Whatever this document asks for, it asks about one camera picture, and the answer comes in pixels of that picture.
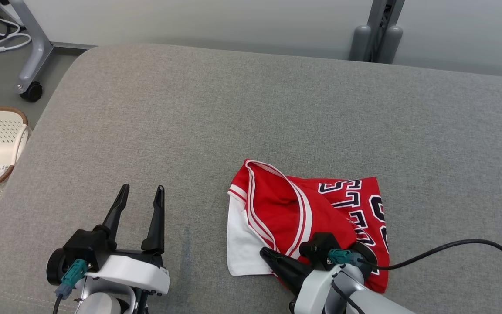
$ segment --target gray upholstered table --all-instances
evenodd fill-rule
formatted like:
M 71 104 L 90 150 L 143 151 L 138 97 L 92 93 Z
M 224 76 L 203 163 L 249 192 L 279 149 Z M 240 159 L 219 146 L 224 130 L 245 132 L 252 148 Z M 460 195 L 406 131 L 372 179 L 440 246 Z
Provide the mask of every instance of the gray upholstered table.
M 303 177 L 377 176 L 393 262 L 468 237 L 502 243 L 502 77 L 101 47 L 64 76 L 0 201 L 0 312 L 49 313 L 48 256 L 130 183 L 125 249 L 140 245 L 166 187 L 172 283 L 152 314 L 287 313 L 275 278 L 227 271 L 226 192 L 246 157 Z M 386 295 L 420 314 L 502 313 L 502 254 L 442 252 L 391 272 Z

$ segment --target white partition panel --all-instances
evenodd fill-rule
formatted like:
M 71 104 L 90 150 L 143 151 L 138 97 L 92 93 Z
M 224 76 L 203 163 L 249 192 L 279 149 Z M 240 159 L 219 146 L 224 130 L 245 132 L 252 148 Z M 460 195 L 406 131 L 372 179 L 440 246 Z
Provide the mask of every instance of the white partition panel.
M 502 0 L 405 0 L 394 64 L 502 75 Z
M 52 42 L 155 42 L 345 59 L 373 0 L 24 2 Z

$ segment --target gray floor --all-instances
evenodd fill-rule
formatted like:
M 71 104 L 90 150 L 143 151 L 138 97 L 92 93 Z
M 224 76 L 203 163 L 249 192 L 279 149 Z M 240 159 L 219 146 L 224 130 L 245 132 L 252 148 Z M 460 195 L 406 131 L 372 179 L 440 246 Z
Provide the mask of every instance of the gray floor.
M 29 124 L 32 127 L 36 127 L 36 123 L 40 115 L 42 115 L 42 111 L 46 108 L 47 102 L 52 93 L 54 93 L 59 81 L 82 51 L 55 49 L 36 79 L 42 84 L 44 95 L 39 101 L 29 103 L 12 91 L 14 84 L 16 84 L 18 73 L 30 55 L 30 51 L 31 46 L 29 45 L 19 50 L 0 53 L 0 106 L 10 106 L 20 109 L 26 114 Z

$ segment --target teal connector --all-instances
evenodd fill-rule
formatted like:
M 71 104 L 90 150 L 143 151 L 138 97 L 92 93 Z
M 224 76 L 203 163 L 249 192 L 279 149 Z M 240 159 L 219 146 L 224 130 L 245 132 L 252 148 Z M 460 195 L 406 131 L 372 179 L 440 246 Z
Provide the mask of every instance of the teal connector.
M 330 250 L 329 260 L 333 264 L 350 264 L 352 266 L 361 266 L 360 259 L 363 256 L 357 252 L 352 252 L 350 250 Z
M 88 271 L 88 263 L 85 260 L 76 260 L 61 279 L 61 284 L 55 291 L 55 296 L 62 295 L 62 300 L 67 300 L 77 281 L 81 280 Z

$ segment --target basketball jersey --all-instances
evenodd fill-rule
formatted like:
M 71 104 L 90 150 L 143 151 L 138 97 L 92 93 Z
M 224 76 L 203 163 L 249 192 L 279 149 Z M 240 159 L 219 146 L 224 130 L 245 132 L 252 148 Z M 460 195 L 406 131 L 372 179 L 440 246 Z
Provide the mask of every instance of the basketball jersey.
M 331 232 L 342 249 L 365 244 L 380 266 L 389 265 L 387 228 L 375 177 L 302 179 L 247 159 L 228 191 L 227 266 L 233 276 L 271 274 L 263 246 L 308 264 L 299 245 Z M 382 293 L 388 272 L 375 270 L 365 286 Z

